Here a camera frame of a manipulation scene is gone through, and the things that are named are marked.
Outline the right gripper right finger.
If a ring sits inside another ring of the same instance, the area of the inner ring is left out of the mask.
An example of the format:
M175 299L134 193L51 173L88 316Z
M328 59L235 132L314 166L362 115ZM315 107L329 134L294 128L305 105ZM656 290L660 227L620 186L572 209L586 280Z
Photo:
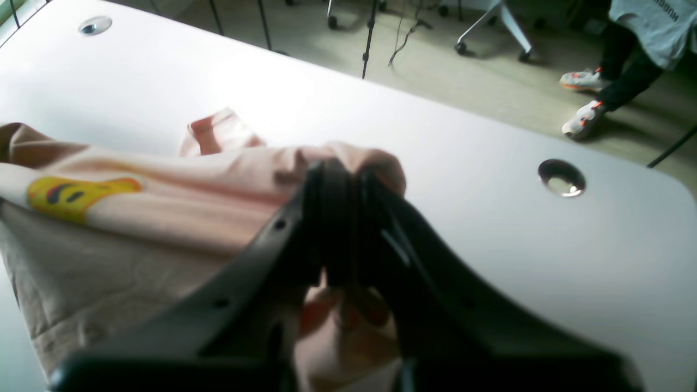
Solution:
M358 176L358 280L393 313L398 391L641 391L630 363L504 295L372 169Z

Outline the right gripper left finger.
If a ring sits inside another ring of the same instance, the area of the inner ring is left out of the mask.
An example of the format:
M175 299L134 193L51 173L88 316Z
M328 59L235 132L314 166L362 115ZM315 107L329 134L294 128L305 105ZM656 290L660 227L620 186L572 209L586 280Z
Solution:
M311 165L302 187L205 285L139 327L70 355L50 391L297 391L305 296L350 276L351 174Z

